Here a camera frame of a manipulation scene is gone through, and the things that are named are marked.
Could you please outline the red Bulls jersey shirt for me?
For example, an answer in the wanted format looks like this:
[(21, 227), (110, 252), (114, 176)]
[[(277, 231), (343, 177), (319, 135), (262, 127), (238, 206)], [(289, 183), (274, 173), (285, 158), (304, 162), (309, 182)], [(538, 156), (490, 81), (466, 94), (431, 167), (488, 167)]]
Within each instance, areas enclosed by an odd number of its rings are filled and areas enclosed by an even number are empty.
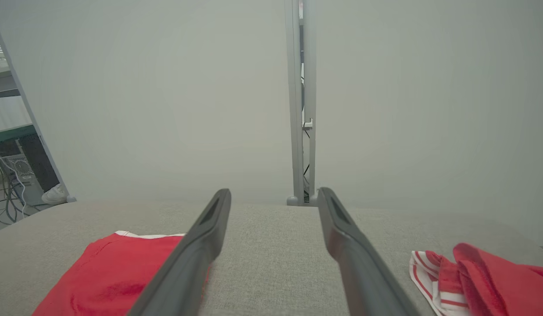
[(413, 251), (409, 274), (436, 316), (543, 316), (543, 267), (522, 265), (467, 243), (454, 262)]

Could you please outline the desk with green edge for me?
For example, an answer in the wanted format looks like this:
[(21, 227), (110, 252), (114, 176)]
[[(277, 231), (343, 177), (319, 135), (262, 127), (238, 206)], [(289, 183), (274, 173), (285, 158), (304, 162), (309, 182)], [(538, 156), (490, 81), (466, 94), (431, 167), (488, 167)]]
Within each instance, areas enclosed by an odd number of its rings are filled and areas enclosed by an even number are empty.
[(36, 129), (33, 124), (19, 126), (11, 129), (5, 129), (0, 131), (0, 142), (17, 139), (26, 135), (36, 134)]

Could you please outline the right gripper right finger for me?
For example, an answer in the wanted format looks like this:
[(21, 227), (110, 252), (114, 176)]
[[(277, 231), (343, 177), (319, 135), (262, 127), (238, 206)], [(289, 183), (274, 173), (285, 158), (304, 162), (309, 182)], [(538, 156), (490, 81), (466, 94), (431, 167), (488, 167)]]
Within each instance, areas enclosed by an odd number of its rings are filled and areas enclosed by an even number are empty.
[(334, 190), (318, 190), (318, 209), (325, 246), (339, 266), (350, 316), (420, 316)]

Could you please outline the grey fabric sofa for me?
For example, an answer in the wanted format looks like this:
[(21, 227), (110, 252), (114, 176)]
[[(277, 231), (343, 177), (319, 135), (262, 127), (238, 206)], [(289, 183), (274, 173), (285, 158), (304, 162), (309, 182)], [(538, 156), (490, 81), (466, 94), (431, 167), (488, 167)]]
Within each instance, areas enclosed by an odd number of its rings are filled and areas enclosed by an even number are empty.
[[(120, 230), (185, 233), (206, 203), (72, 202), (0, 230), (0, 316), (28, 316), (92, 242)], [(509, 225), (476, 215), (347, 208), (414, 302), (432, 308), (408, 272), (412, 251), (452, 258), (472, 244), (517, 264), (543, 267), (543, 249)], [(203, 315), (348, 316), (340, 271), (313, 207), (233, 203), (210, 270)]]

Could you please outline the black computer tower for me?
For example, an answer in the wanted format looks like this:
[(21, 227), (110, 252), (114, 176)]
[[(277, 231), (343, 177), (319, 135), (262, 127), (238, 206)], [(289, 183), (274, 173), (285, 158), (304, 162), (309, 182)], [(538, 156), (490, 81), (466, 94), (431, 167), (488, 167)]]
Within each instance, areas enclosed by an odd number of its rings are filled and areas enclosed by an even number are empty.
[(43, 148), (38, 134), (25, 135), (18, 140), (31, 170), (34, 172), (43, 192), (60, 183), (55, 170)]

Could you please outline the red shorts with white trim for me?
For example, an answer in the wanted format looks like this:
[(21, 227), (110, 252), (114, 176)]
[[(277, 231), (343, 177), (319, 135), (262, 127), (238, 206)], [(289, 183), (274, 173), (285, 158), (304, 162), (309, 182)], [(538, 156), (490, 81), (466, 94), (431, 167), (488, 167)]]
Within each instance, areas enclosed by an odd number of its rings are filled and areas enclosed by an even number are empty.
[(123, 316), (186, 234), (117, 231), (87, 246), (32, 316)]

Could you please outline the grey slanted partition end frame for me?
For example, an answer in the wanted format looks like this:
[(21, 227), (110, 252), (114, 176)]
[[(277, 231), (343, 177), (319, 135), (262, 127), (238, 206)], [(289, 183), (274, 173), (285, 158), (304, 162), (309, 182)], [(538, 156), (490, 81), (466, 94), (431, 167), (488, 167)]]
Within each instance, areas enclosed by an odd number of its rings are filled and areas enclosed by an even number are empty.
[(60, 174), (59, 169), (57, 168), (57, 166), (55, 164), (55, 161), (53, 159), (51, 151), (48, 148), (47, 142), (43, 137), (43, 133), (42, 133), (41, 128), (40, 128), (40, 126), (39, 126), (39, 124), (38, 124), (38, 122), (36, 120), (35, 114), (34, 114), (32, 108), (31, 108), (31, 106), (29, 104), (29, 101), (28, 101), (28, 98), (27, 98), (27, 96), (25, 94), (24, 88), (23, 88), (23, 86), (22, 86), (22, 84), (21, 84), (21, 82), (19, 80), (19, 76), (18, 76), (18, 74), (16, 72), (16, 69), (14, 67), (11, 54), (9, 52), (9, 49), (7, 48), (6, 42), (5, 42), (5, 40), (4, 40), (4, 38), (3, 38), (2, 34), (1, 34), (1, 31), (0, 31), (0, 45), (1, 45), (1, 48), (3, 50), (3, 53), (5, 54), (5, 58), (6, 58), (7, 62), (8, 62), (8, 64), (9, 64), (9, 69), (10, 69), (10, 72), (11, 72), (11, 76), (13, 76), (13, 80), (14, 80), (16, 86), (17, 86), (17, 89), (19, 90), (19, 92), (21, 94), (21, 98), (22, 98), (22, 100), (24, 102), (26, 111), (29, 114), (29, 117), (30, 117), (30, 119), (32, 121), (32, 124), (33, 124), (35, 130), (36, 130), (36, 133), (37, 133), (37, 135), (39, 137), (39, 140), (41, 141), (41, 144), (42, 144), (42, 146), (43, 146), (43, 148), (45, 150), (45, 153), (46, 153), (46, 155), (47, 155), (47, 157), (48, 157), (48, 159), (49, 159), (49, 161), (50, 161), (50, 163), (52, 165), (52, 168), (53, 168), (53, 170), (54, 170), (54, 172), (55, 172), (61, 186), (63, 186), (65, 192), (68, 194), (67, 202), (68, 203), (76, 202), (77, 199), (75, 198), (75, 196), (71, 196), (69, 194), (69, 190), (66, 187), (65, 182), (63, 181), (63, 178), (61, 177), (61, 174)]

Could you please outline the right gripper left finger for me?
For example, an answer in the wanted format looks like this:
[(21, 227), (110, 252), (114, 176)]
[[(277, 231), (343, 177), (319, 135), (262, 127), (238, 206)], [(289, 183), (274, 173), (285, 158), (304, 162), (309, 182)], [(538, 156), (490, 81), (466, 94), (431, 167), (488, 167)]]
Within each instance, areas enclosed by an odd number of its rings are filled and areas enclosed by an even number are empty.
[(128, 316), (198, 316), (210, 266), (223, 248), (231, 199), (229, 189), (214, 194)]

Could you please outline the grey partition post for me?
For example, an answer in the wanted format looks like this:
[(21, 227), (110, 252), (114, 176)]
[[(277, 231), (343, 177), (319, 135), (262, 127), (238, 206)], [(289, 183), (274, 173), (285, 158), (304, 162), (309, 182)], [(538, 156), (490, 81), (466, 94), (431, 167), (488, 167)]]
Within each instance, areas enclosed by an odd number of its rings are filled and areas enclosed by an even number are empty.
[(287, 197), (289, 206), (305, 204), (299, 8), (298, 0), (284, 0), (293, 184), (292, 195)]
[(317, 76), (316, 76), (316, 0), (302, 0), (303, 2), (303, 50), (304, 50), (304, 76), (305, 76), (305, 121), (314, 120), (313, 130), (306, 131), (308, 137), (308, 204), (316, 206), (318, 199), (318, 185), (316, 184), (316, 104), (317, 104)]

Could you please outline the grey mesh computer case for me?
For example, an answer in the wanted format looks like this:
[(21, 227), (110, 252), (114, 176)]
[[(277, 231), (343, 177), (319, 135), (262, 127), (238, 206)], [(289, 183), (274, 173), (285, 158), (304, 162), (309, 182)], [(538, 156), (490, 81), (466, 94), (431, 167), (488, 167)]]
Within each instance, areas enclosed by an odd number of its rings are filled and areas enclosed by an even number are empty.
[(0, 166), (7, 174), (15, 196), (21, 197), (29, 206), (41, 205), (43, 190), (31, 170), (31, 166), (24, 154), (5, 156), (0, 159)]

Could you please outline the white shoe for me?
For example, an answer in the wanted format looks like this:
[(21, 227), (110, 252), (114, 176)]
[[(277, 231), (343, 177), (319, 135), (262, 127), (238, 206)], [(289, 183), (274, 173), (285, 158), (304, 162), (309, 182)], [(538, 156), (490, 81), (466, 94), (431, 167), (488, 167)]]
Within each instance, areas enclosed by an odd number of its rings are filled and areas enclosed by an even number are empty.
[(58, 205), (66, 203), (68, 196), (69, 194), (63, 184), (59, 183), (47, 190), (47, 192), (44, 192), (41, 200), (48, 205)]

